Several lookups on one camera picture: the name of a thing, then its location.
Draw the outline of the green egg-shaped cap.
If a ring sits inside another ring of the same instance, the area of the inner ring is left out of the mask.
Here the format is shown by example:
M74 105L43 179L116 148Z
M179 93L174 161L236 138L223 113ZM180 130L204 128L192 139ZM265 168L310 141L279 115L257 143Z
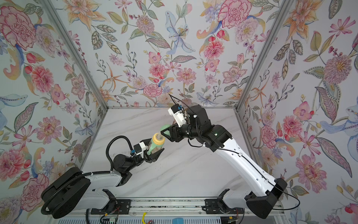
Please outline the green egg-shaped cap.
M160 131L165 130L165 129L169 129L170 127L171 127L170 124L164 125L164 126L161 127Z

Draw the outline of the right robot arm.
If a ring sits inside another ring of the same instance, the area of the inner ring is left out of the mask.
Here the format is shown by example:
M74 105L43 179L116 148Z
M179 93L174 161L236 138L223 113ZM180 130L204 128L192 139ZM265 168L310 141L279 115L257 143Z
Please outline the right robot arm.
M228 162L248 184L249 189L239 192L225 189L217 197L219 210L229 213L237 208L249 209L257 217L266 219L275 209L287 183L265 172L241 149L226 128L211 123L206 110L200 105L185 111L175 104L168 109L168 113L176 123L161 130L162 135L171 142L196 139Z

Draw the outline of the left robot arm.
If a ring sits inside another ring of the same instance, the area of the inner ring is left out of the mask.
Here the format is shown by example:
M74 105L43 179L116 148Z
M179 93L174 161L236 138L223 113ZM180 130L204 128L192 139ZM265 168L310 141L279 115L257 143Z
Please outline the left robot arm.
M105 151L110 162L109 170L84 173L77 167L70 168L41 194L44 202L41 213L59 219L74 210L115 210L118 207L117 199L109 188L125 185L132 177L131 170L142 163L156 162L165 143L165 140L154 138L143 140L130 146L129 156L118 154L111 158L110 148L120 139L130 143L125 136L118 136L110 141Z

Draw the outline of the yellow bottle collar with nipple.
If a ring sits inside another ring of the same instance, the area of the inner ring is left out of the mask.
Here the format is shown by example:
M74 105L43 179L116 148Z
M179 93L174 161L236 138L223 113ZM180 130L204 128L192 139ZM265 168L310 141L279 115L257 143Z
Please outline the yellow bottle collar with nipple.
M157 146L162 146L165 143L165 137L161 133L156 133L152 137L152 144L155 144Z

